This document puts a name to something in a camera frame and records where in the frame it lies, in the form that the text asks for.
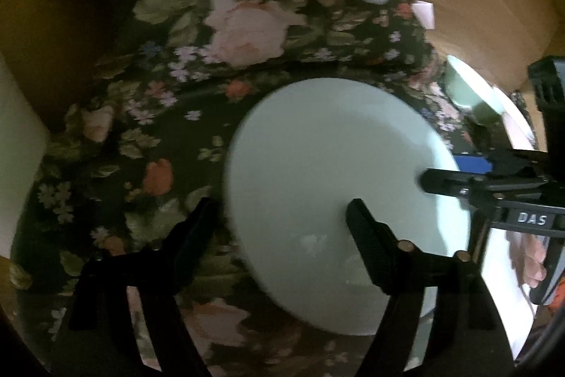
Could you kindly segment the person's right hand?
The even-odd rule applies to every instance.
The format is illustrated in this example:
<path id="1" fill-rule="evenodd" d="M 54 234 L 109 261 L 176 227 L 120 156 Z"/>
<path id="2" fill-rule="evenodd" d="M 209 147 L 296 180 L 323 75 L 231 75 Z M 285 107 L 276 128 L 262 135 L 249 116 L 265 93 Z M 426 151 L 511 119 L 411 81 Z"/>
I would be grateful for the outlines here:
<path id="1" fill-rule="evenodd" d="M 510 241 L 510 259 L 519 284 L 538 287 L 547 276 L 544 243 L 537 235 L 513 231 L 507 233 L 507 238 Z"/>

